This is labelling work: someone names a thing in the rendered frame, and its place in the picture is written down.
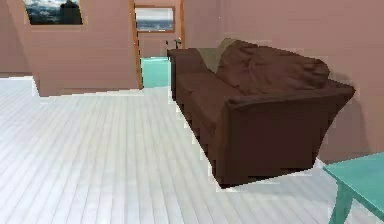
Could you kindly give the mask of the wooden framed window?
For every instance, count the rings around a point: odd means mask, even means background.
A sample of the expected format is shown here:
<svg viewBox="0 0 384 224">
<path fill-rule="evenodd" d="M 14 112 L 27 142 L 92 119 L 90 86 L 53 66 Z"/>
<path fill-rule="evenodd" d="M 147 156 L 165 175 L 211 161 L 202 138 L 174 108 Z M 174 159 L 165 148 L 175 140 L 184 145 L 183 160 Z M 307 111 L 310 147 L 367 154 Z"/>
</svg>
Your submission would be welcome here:
<svg viewBox="0 0 384 224">
<path fill-rule="evenodd" d="M 135 19 L 138 32 L 172 33 L 175 31 L 173 6 L 136 6 Z"/>
</svg>

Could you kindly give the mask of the tan sofa cushion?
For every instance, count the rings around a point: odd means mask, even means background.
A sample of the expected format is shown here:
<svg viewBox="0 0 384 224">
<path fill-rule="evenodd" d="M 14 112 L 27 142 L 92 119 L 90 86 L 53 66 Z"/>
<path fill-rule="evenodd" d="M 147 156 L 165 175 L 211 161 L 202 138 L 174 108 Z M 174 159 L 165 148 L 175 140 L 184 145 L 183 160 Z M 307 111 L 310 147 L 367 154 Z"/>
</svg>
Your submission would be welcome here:
<svg viewBox="0 0 384 224">
<path fill-rule="evenodd" d="M 203 62 L 211 72 L 217 73 L 222 54 L 234 42 L 235 39 L 224 38 L 216 48 L 198 48 Z"/>
</svg>

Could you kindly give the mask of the dark landscape wall picture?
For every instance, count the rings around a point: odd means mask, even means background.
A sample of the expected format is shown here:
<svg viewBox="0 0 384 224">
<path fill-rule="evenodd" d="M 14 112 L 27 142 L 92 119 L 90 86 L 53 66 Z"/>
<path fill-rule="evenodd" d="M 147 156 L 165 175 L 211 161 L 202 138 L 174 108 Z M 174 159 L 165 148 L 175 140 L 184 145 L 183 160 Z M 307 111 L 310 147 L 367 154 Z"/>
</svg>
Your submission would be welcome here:
<svg viewBox="0 0 384 224">
<path fill-rule="evenodd" d="M 23 0 L 31 25 L 82 25 L 79 0 Z"/>
</svg>

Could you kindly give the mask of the brown sofa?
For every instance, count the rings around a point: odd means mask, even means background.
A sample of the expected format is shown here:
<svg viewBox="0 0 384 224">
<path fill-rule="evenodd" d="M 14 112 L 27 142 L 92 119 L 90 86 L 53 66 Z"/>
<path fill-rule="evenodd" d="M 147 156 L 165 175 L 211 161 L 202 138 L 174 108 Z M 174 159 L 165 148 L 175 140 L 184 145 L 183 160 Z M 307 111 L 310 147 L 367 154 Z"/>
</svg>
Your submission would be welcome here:
<svg viewBox="0 0 384 224">
<path fill-rule="evenodd" d="M 196 48 L 167 55 L 172 98 L 222 188 L 312 168 L 355 93 L 320 59 L 242 40 L 224 51 L 217 73 Z"/>
</svg>

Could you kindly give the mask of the teal table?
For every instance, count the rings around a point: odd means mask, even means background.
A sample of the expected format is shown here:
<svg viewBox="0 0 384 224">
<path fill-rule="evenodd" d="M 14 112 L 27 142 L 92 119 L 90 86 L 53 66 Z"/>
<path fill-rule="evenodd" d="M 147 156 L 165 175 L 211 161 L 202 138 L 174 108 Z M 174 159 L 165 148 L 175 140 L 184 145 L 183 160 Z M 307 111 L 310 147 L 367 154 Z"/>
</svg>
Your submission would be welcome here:
<svg viewBox="0 0 384 224">
<path fill-rule="evenodd" d="M 328 224 L 344 224 L 354 200 L 384 222 L 384 152 L 325 165 L 337 195 Z"/>
</svg>

